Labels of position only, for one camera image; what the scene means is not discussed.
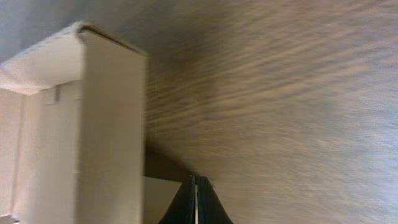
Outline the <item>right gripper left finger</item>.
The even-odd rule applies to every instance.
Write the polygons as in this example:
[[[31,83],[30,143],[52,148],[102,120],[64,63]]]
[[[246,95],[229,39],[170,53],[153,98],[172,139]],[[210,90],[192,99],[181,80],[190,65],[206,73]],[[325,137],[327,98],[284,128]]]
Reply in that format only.
[[[195,176],[182,182],[159,224],[195,224]]]

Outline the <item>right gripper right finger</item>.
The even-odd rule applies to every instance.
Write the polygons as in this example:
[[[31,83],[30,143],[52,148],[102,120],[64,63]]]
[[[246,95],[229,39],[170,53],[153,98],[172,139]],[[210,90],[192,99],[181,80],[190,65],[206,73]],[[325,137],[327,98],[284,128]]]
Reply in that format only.
[[[209,179],[204,176],[199,176],[197,186],[198,223],[233,224]]]

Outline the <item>brown cardboard box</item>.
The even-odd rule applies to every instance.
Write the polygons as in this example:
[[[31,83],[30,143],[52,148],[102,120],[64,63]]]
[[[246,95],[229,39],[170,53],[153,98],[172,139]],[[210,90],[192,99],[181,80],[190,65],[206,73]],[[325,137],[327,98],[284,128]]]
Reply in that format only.
[[[148,59],[76,22],[1,64],[2,223],[142,223]]]

